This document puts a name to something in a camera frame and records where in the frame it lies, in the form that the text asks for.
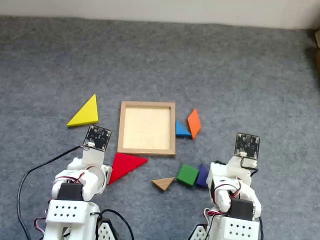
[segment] green square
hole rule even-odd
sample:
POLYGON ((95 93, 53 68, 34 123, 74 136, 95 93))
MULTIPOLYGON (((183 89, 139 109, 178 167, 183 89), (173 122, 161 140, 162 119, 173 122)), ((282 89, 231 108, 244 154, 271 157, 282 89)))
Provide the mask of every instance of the green square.
POLYGON ((198 169, 188 164, 183 164, 176 179, 189 186, 193 186, 197 179, 198 173, 198 169))

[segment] tan triangle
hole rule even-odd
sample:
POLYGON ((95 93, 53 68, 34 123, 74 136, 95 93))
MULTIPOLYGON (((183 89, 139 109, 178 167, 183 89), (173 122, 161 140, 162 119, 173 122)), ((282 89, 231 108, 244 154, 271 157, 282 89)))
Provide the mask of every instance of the tan triangle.
POLYGON ((168 177, 168 178, 161 178, 161 179, 155 179, 152 180, 152 182, 159 187, 161 190, 166 191, 170 184, 174 181, 174 177, 168 177))

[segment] white wall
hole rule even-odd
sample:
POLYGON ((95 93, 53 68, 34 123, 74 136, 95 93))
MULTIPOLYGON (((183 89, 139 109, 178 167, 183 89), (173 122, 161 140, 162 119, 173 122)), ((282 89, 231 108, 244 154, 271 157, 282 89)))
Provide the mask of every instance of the white wall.
POLYGON ((320 0, 0 0, 0 15, 318 28, 320 0))

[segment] yellow triangle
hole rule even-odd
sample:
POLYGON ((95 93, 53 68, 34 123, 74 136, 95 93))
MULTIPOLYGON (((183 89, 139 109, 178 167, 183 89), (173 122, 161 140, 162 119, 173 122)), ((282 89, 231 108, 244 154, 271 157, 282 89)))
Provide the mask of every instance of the yellow triangle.
POLYGON ((174 177, 168 177, 168 178, 161 178, 161 179, 155 179, 152 180, 152 182, 159 187, 161 190, 166 191, 171 183, 174 181, 174 177))
POLYGON ((99 121, 97 97, 94 94, 83 107, 68 122, 68 127, 80 126, 84 124, 94 124, 99 121))

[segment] wooden frame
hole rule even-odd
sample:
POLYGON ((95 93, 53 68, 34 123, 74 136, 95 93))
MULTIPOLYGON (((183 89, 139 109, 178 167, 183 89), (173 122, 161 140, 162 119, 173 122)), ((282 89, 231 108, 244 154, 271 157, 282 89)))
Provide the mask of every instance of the wooden frame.
POLYGON ((117 151, 129 154, 175 155, 176 103, 123 101, 117 151))

